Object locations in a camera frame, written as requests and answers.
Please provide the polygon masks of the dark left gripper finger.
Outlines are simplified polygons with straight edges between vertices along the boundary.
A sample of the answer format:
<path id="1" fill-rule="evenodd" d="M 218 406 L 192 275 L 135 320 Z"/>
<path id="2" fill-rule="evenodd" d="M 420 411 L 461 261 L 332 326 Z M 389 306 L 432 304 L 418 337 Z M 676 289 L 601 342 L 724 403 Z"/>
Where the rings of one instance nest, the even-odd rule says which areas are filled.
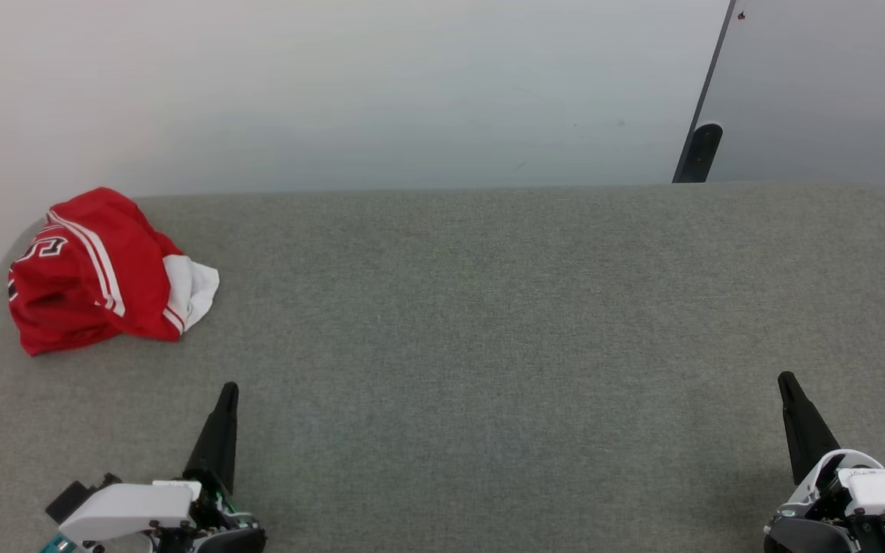
<path id="1" fill-rule="evenodd" d="M 226 382 L 184 468 L 184 478 L 232 495 L 237 457 L 239 386 Z"/>

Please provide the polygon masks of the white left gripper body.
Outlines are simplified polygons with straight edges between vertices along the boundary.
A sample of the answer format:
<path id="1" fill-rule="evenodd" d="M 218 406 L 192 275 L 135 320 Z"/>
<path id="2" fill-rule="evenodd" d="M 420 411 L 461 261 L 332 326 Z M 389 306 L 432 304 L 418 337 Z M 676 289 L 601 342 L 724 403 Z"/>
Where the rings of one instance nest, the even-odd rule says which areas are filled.
<path id="1" fill-rule="evenodd" d="M 105 552 L 110 541 L 140 536 L 150 552 L 263 552 L 266 529 L 231 496 L 184 477 L 151 484 L 106 476 L 74 481 L 45 509 L 58 531 L 43 552 Z"/>

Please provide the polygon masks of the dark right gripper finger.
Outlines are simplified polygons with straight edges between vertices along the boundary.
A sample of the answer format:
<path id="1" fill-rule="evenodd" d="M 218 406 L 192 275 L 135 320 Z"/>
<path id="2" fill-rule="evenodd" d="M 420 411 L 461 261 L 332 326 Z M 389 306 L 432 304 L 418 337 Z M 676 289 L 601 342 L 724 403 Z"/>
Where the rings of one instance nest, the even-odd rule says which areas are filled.
<path id="1" fill-rule="evenodd" d="M 791 476 L 794 484 L 800 484 L 822 456 L 840 449 L 840 445 L 814 403 L 807 398 L 796 375 L 791 372 L 780 373 L 777 376 L 777 388 L 782 399 Z"/>

